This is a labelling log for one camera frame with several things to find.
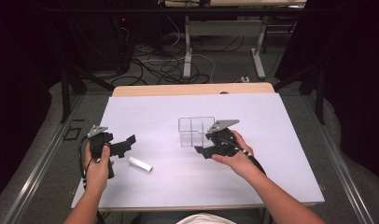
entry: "person's left hand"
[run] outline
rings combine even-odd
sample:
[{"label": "person's left hand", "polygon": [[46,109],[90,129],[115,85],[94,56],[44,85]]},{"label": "person's left hand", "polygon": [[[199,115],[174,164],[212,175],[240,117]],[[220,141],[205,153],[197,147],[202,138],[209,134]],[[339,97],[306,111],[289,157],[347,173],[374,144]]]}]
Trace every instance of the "person's left hand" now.
[{"label": "person's left hand", "polygon": [[84,169],[87,169],[87,192],[102,193],[107,187],[108,161],[110,160],[110,147],[103,146],[102,157],[99,161],[91,158],[91,145],[85,147]]}]

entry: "hand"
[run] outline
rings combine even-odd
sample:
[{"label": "hand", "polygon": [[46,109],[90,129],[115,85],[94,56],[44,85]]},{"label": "hand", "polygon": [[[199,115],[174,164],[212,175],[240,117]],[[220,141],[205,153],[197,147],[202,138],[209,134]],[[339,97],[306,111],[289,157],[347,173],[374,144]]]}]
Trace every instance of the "hand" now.
[{"label": "hand", "polygon": [[[233,130],[231,130],[231,132],[235,136],[239,146],[254,155],[253,148],[246,144],[245,139],[243,139],[242,135]],[[232,157],[224,157],[218,154],[214,154],[212,156],[212,159],[214,161],[218,161],[220,163],[230,166],[235,173],[237,173],[244,179],[246,179],[246,176],[249,175],[249,170],[256,167],[253,164],[253,162],[242,151],[238,151]]]},{"label": "hand", "polygon": [[110,160],[110,147],[103,146],[102,157],[99,161],[91,158],[91,146],[88,143],[85,147],[84,169],[87,169],[86,192],[102,194],[107,187],[108,161]]}]

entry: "white paper sheet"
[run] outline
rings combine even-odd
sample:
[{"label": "white paper sheet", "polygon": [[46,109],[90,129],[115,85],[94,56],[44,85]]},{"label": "white paper sheet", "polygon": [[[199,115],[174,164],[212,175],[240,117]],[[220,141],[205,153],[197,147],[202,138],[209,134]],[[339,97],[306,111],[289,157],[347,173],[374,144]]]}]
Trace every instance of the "white paper sheet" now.
[{"label": "white paper sheet", "polygon": [[[322,203],[316,183],[287,111],[277,93],[190,96],[111,97],[101,126],[112,143],[135,134],[125,158],[112,158],[115,177],[108,180],[99,207],[135,210],[174,207],[263,205],[258,194],[228,166],[205,160],[193,147],[181,147],[179,118],[239,119],[238,131],[277,185],[302,203]],[[153,167],[131,166],[131,156]],[[83,193],[81,183],[73,200]]]}]

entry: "desk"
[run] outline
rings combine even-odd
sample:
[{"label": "desk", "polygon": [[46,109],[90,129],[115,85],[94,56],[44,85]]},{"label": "desk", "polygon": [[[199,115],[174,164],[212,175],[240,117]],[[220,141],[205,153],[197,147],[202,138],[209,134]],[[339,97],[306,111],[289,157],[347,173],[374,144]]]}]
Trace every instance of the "desk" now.
[{"label": "desk", "polygon": [[[306,0],[211,0],[210,7],[271,7],[304,5]],[[197,7],[197,3],[183,3],[165,1],[167,7]],[[191,35],[247,35],[257,36],[256,47],[251,49],[257,75],[260,79],[266,78],[260,60],[260,49],[265,36],[268,18],[261,21],[190,21],[186,16],[186,58],[184,63],[184,77],[190,76],[192,48]]]},{"label": "desk", "polygon": [[[242,134],[267,175],[302,203],[324,202],[315,176],[273,87],[266,83],[203,84],[116,88],[101,125],[112,143],[136,134],[125,158],[112,158],[101,211],[163,211],[263,207],[258,194],[230,167],[181,147],[179,118],[239,119]],[[131,166],[129,157],[153,166]],[[74,207],[83,193],[79,183]]]}]

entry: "white cylinder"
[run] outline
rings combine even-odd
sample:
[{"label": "white cylinder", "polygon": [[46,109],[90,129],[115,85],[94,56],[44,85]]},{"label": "white cylinder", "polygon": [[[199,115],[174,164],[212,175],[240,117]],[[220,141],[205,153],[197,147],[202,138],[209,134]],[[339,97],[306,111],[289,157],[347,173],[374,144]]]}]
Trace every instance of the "white cylinder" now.
[{"label": "white cylinder", "polygon": [[130,157],[129,158],[129,163],[131,165],[135,165],[135,166],[138,166],[138,167],[140,167],[140,168],[142,168],[144,170],[147,170],[148,172],[151,172],[151,170],[152,170],[152,166],[146,164],[143,161],[140,161],[140,160],[136,159],[135,157]]}]

